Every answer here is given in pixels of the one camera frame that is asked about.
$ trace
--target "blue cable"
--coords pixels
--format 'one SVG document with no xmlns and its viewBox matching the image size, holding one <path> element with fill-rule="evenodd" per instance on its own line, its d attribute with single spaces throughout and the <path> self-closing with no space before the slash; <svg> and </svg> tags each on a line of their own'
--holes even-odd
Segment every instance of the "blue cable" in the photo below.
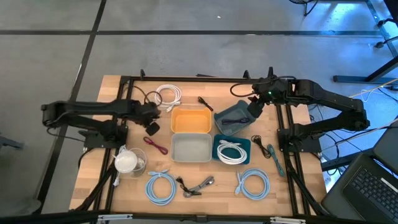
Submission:
<svg viewBox="0 0 398 224">
<path fill-rule="evenodd" d="M 251 175 L 259 176 L 264 181 L 264 190 L 262 190 L 262 192 L 259 194 L 252 194 L 244 187 L 244 181 Z M 269 193 L 269 188 L 270 188 L 269 179 L 268 175 L 264 171 L 257 168 L 252 168 L 244 171 L 242 176 L 240 176 L 239 172 L 237 172 L 237 176 L 238 176 L 239 185 L 236 187 L 235 195 L 237 195 L 238 193 L 240 193 L 240 191 L 242 191 L 242 193 L 251 200 L 261 200 L 264 197 L 266 197 L 267 194 Z"/>
<path fill-rule="evenodd" d="M 177 191 L 177 183 L 175 182 L 173 176 L 171 176 L 170 174 L 166 174 L 167 171 L 168 170 L 163 170 L 162 172 L 154 172 L 154 171 L 148 172 L 148 174 L 151 175 L 152 177 L 148 180 L 148 182 L 145 185 L 145 194 L 147 195 L 149 200 L 155 205 L 163 206 L 169 204 L 173 200 L 175 192 Z M 158 198 L 154 193 L 154 183 L 159 177 L 166 178 L 167 180 L 170 181 L 170 184 L 172 185 L 172 192 L 166 198 Z"/>
<path fill-rule="evenodd" d="M 271 144 L 269 144 L 269 145 L 267 146 L 267 149 L 268 149 L 269 153 L 271 154 L 272 158 L 273 158 L 274 161 L 275 161 L 275 165 L 276 165 L 276 168 L 278 169 L 279 175 L 280 175 L 281 177 L 285 177 L 284 169 L 283 169 L 282 166 L 280 165 L 280 163 L 279 163 L 279 161 L 278 161 L 278 157 L 276 157 L 274 147 L 273 147 Z"/>
</svg>

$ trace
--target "keyboard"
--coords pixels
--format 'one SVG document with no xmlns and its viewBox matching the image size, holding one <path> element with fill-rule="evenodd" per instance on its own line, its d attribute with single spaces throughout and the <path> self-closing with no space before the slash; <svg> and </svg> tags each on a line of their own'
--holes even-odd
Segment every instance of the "keyboard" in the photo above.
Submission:
<svg viewBox="0 0 398 224">
<path fill-rule="evenodd" d="M 376 177 L 363 167 L 349 184 L 368 198 L 382 213 L 398 223 L 398 193 L 395 191 L 396 189 L 393 190 L 381 178 Z"/>
</svg>

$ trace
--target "laptop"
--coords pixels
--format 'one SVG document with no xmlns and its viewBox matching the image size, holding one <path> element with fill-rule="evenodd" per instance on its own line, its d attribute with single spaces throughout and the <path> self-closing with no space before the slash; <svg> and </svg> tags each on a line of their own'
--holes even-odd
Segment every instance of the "laptop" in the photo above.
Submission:
<svg viewBox="0 0 398 224">
<path fill-rule="evenodd" d="M 391 124 L 398 126 L 398 121 Z M 398 128 L 387 129 L 373 148 L 360 153 L 322 200 L 340 218 L 398 224 Z"/>
</svg>

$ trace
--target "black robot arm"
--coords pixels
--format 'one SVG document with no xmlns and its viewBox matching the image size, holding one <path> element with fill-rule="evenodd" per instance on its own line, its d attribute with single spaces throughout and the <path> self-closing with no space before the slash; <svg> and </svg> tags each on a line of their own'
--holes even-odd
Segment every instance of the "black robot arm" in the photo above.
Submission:
<svg viewBox="0 0 398 224">
<path fill-rule="evenodd" d="M 126 143 L 127 126 L 120 126 L 117 120 L 98 121 L 82 115 L 113 115 L 128 119 L 143 126 L 151 136 L 159 130 L 155 122 L 160 110 L 153 102 L 143 105 L 137 100 L 114 100 L 110 103 L 56 101 L 42 105 L 43 125 L 57 128 L 64 124 L 83 128 L 79 131 L 84 137 L 85 147 L 118 148 Z"/>
<path fill-rule="evenodd" d="M 312 124 L 293 124 L 289 128 L 291 139 L 301 140 L 312 134 L 324 133 L 336 129 L 349 131 L 362 131 L 369 127 L 366 111 L 361 100 L 348 98 L 324 90 L 319 84 L 311 80 L 298 80 L 294 77 L 277 77 L 269 69 L 267 78 L 260 78 L 253 83 L 253 97 L 248 106 L 248 111 L 258 118 L 264 105 L 324 105 L 341 113 L 331 119 L 326 119 Z"/>
</svg>

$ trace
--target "gray floor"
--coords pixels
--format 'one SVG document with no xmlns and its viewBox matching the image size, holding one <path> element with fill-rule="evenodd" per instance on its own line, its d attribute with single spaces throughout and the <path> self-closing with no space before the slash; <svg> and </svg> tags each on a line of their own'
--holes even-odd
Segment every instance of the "gray floor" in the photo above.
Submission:
<svg viewBox="0 0 398 224">
<path fill-rule="evenodd" d="M 372 2 L 381 18 L 389 17 L 382 0 Z M 100 0 L 1 1 L 0 29 L 90 30 L 99 4 Z M 288 0 L 108 0 L 99 29 L 377 30 L 368 7 L 361 2 L 322 1 L 308 17 L 302 13 L 302 6 Z M 395 25 L 388 24 L 386 29 L 390 35 L 398 33 Z M 0 198 L 34 197 L 53 143 L 53 137 L 40 123 L 40 105 L 68 99 L 87 40 L 85 35 L 0 35 L 0 132 L 25 142 L 21 151 L 7 147 L 0 151 L 0 175 L 4 180 Z M 369 75 L 389 61 L 392 55 L 387 47 L 373 47 L 381 40 L 373 36 L 97 36 L 78 100 L 95 100 L 103 75 L 137 75 L 144 69 L 147 75 L 241 77 L 247 69 L 252 77 L 261 77 L 269 66 L 277 75 L 308 78 L 327 90 L 350 96 L 373 86 L 337 84 L 332 76 Z M 397 72 L 392 71 L 388 77 L 397 77 Z M 398 98 L 396 93 L 384 91 Z M 372 127 L 398 114 L 396 102 L 377 93 L 364 105 Z M 320 109 L 324 118 L 337 114 L 325 107 Z M 321 119 L 317 110 L 311 114 Z M 343 138 L 349 136 L 337 133 Z M 381 134 L 373 133 L 352 143 L 367 149 Z M 69 129 L 68 135 L 78 136 L 76 129 Z M 321 138 L 321 144 L 326 148 L 332 141 Z M 81 148 L 78 142 L 65 141 L 45 213 L 67 211 Z M 341 156 L 358 151 L 349 144 L 341 145 L 340 150 Z M 330 159 L 336 157 L 335 149 L 323 153 Z"/>
</svg>

